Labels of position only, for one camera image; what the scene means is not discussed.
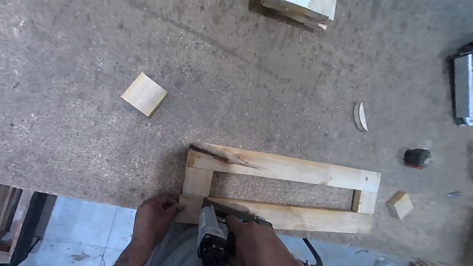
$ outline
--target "person's hand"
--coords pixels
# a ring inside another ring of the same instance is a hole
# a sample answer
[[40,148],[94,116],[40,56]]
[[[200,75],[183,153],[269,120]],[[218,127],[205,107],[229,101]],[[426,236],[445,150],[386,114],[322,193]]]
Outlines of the person's hand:
[[178,203],[179,195],[160,194],[147,199],[138,207],[131,243],[151,252],[163,240],[172,220],[185,208]]
[[299,266],[271,227],[240,222],[233,215],[226,218],[226,224],[235,234],[232,266]]

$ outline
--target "gray shirt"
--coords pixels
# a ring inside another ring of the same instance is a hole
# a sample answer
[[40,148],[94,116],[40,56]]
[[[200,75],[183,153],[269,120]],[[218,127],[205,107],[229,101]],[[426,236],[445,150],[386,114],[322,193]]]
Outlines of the gray shirt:
[[197,257],[198,234],[199,228],[195,224],[172,223],[145,266],[203,266]]

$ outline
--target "black cable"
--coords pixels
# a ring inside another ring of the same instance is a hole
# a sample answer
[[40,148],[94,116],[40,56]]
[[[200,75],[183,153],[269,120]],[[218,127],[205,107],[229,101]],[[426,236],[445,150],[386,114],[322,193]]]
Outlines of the black cable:
[[304,243],[307,245],[310,252],[312,252],[312,255],[314,256],[315,266],[323,266],[322,259],[320,258],[319,254],[317,253],[315,248],[312,246],[312,244],[309,242],[309,240],[307,240],[307,238],[303,238],[302,240],[304,241]]

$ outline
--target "red and black object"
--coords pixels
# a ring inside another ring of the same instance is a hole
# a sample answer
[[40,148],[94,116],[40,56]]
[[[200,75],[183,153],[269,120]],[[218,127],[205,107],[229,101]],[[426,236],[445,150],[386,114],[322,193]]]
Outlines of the red and black object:
[[430,151],[426,149],[412,149],[404,153],[404,163],[408,167],[422,169],[430,161]]

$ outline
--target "small wood block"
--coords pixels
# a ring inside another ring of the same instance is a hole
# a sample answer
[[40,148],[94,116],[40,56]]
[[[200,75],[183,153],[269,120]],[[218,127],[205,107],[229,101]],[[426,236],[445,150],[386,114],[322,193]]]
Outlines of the small wood block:
[[142,72],[123,93],[122,98],[147,117],[151,117],[166,96],[167,91]]
[[375,213],[377,192],[355,190],[351,210],[356,213]]
[[185,209],[177,215],[176,222],[198,224],[203,200],[204,197],[186,198],[181,196],[179,198],[179,203],[184,203]]
[[414,208],[409,195],[403,191],[396,192],[387,205],[391,215],[398,219],[404,218]]

